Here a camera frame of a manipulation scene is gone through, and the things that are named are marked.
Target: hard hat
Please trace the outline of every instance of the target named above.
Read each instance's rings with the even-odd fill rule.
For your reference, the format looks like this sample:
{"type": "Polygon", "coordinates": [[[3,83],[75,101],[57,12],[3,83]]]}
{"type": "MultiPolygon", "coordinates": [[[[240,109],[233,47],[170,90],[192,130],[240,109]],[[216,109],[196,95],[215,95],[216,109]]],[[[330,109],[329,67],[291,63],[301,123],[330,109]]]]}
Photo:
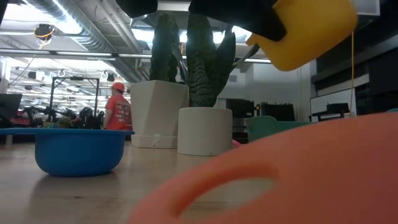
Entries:
{"type": "Polygon", "coordinates": [[[115,83],[112,85],[112,89],[124,91],[123,83],[115,83]]]}

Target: table surface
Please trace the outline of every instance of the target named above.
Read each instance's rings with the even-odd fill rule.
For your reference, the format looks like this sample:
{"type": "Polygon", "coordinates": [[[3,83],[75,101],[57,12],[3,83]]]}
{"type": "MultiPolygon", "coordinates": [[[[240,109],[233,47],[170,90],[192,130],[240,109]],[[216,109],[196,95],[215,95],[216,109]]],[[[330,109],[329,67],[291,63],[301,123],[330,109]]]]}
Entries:
{"type": "MultiPolygon", "coordinates": [[[[125,224],[131,210],[167,179],[211,157],[186,156],[175,149],[138,149],[126,142],[121,163],[96,177],[51,177],[34,159],[34,144],[0,146],[1,223],[125,224]]],[[[198,198],[184,212],[205,218],[237,208],[270,189],[269,180],[238,180],[198,198]]]]}

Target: plant leaf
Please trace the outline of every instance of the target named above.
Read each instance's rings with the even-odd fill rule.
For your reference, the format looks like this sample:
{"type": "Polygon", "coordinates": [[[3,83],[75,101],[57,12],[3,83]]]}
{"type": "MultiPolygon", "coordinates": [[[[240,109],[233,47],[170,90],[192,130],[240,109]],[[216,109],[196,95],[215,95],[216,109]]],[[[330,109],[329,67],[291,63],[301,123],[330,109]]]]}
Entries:
{"type": "Polygon", "coordinates": [[[217,49],[217,58],[208,71],[208,77],[214,94],[218,96],[228,82],[229,74],[233,70],[232,64],[236,53],[236,36],[232,33],[232,26],[228,26],[225,37],[217,49]]]}
{"type": "Polygon", "coordinates": [[[217,96],[211,87],[210,81],[206,75],[205,63],[199,52],[193,52],[190,70],[190,106],[191,107],[213,107],[217,101],[217,96]]]}
{"type": "Polygon", "coordinates": [[[237,62],[234,62],[233,67],[237,67],[238,65],[242,64],[246,59],[257,54],[259,50],[260,46],[258,44],[254,44],[243,58],[239,59],[237,62]]]}
{"type": "MultiPolygon", "coordinates": [[[[208,71],[216,59],[216,45],[214,44],[213,32],[206,16],[199,14],[189,15],[187,37],[187,49],[189,48],[191,52],[198,53],[198,57],[203,59],[205,70],[208,71]]],[[[191,67],[188,60],[188,70],[191,70],[191,67]]]]}
{"type": "Polygon", "coordinates": [[[171,43],[179,43],[179,29],[169,13],[159,16],[155,27],[150,60],[150,80],[175,82],[177,59],[172,58],[171,43]]]}

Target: green chair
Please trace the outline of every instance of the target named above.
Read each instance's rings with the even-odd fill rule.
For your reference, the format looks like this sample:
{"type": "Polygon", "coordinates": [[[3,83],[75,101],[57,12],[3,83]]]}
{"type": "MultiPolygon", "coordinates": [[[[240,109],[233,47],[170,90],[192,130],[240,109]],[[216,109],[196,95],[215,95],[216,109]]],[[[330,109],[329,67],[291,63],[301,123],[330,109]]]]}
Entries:
{"type": "Polygon", "coordinates": [[[311,122],[277,121],[271,116],[256,116],[246,120],[249,142],[308,124],[311,122]]]}

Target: white planter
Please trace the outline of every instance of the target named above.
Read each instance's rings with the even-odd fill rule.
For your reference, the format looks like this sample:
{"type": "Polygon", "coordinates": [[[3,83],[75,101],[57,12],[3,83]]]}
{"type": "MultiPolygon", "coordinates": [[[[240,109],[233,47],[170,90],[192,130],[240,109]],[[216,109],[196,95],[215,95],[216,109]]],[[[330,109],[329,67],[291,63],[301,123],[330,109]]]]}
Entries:
{"type": "Polygon", "coordinates": [[[133,146],[175,149],[178,111],[188,106],[188,87],[148,81],[131,85],[133,146]]]}
{"type": "Polygon", "coordinates": [[[232,148],[232,111],[222,108],[184,108],[178,114],[181,154],[216,156],[232,148]]]}

